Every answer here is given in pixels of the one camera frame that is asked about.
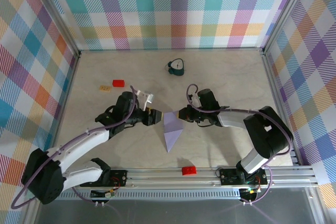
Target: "beige floor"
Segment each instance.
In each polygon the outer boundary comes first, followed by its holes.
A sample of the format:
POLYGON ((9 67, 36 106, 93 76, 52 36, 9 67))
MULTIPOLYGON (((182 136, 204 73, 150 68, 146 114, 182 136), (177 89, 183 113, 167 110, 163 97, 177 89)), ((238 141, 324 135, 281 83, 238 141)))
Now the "beige floor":
MULTIPOLYGON (((232 108, 260 109, 271 105, 271 96, 261 57, 257 51, 181 50, 111 51, 83 54, 70 93, 64 120, 56 144, 63 144, 85 131, 100 126, 94 119, 129 85, 151 91, 152 108, 163 112, 186 106, 185 90, 190 83, 210 88, 220 105, 232 108), (164 66, 175 58, 185 60, 185 75, 172 76, 164 66), (124 79, 125 88, 99 91, 111 86, 113 79, 124 79)), ((246 131, 236 128, 199 128, 184 122, 184 131, 170 153, 163 136, 163 123, 151 127, 136 125, 97 146, 77 164, 99 157, 111 167, 176 167, 191 163, 198 167, 236 163, 251 150, 246 131)), ((289 156, 271 165, 291 165, 289 156)))

